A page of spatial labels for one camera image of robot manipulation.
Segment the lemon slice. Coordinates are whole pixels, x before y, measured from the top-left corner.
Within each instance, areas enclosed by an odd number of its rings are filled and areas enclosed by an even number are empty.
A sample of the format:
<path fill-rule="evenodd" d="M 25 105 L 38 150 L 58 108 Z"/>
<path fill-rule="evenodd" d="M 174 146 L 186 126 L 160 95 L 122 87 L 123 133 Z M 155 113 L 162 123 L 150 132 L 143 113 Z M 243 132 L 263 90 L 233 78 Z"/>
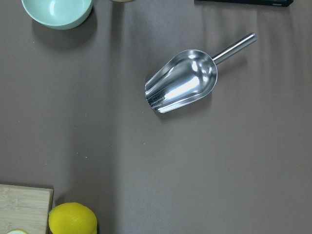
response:
<path fill-rule="evenodd" d="M 15 230 L 9 231 L 7 234 L 28 234 L 28 233 L 21 229 L 15 229 Z"/>

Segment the bamboo cutting board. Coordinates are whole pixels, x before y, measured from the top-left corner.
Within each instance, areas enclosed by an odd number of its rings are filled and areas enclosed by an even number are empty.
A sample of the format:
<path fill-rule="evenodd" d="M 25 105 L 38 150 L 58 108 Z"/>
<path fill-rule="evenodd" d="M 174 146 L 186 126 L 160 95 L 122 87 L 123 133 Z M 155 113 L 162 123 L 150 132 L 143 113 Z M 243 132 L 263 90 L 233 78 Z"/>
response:
<path fill-rule="evenodd" d="M 17 185 L 0 186 L 0 232 L 23 230 L 29 234 L 47 234 L 48 213 L 53 190 Z"/>

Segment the mint green bowl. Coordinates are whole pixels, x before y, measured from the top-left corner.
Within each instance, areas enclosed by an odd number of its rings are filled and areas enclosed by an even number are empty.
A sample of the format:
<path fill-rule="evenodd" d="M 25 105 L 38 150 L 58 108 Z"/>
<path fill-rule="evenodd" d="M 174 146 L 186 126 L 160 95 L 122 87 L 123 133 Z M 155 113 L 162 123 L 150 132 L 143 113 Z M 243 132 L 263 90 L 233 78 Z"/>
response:
<path fill-rule="evenodd" d="M 92 0 L 23 0 L 21 3 L 33 20 L 57 30 L 79 26 L 93 7 Z"/>

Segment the steel scoop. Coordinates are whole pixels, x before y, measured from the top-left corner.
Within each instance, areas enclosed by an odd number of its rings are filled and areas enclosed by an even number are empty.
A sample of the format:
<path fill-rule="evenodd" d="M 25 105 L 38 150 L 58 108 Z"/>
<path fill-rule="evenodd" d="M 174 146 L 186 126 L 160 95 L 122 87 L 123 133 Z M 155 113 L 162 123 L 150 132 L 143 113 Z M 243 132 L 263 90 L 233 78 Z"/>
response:
<path fill-rule="evenodd" d="M 146 82 L 149 106 L 163 114 L 206 97 L 217 83 L 217 65 L 256 40 L 250 33 L 212 57 L 197 49 L 178 53 Z"/>

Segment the yellow lemon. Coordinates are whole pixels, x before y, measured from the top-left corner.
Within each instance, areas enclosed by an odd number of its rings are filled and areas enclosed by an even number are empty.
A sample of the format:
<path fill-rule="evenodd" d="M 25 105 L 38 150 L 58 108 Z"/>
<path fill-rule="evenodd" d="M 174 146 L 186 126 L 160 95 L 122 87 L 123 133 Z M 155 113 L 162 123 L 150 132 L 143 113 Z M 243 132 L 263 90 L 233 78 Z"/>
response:
<path fill-rule="evenodd" d="M 63 203 L 54 207 L 48 217 L 53 234 L 97 234 L 98 222 L 95 213 L 76 203 Z"/>

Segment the wooden cup tree stand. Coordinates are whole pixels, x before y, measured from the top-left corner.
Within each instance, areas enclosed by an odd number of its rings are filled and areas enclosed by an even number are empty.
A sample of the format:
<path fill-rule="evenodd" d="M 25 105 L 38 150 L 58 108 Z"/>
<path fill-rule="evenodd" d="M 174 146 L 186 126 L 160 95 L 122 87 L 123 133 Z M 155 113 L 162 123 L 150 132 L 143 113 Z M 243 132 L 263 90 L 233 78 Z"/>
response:
<path fill-rule="evenodd" d="M 133 1 L 133 0 L 112 0 L 112 1 L 115 1 L 115 2 L 130 2 L 130 1 Z"/>

